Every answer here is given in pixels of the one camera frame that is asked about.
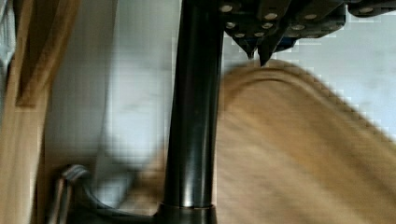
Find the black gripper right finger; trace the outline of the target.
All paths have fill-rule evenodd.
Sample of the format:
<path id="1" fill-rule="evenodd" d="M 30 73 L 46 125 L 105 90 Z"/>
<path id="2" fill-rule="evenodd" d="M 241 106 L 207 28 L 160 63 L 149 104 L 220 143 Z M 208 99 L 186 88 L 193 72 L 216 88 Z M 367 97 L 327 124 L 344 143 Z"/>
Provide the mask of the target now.
<path id="1" fill-rule="evenodd" d="M 321 38 L 346 23 L 344 0 L 290 0 L 276 28 L 258 47 L 261 65 L 275 52 L 290 49 L 301 38 Z"/>

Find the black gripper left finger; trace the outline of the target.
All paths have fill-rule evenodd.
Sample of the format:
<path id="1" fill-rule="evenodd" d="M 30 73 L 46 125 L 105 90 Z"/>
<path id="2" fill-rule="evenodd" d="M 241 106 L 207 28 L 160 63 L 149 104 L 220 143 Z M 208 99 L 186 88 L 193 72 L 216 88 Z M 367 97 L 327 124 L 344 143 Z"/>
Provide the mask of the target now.
<path id="1" fill-rule="evenodd" d="M 282 19 L 282 0 L 219 0 L 225 32 L 254 57 L 264 38 L 273 34 Z"/>

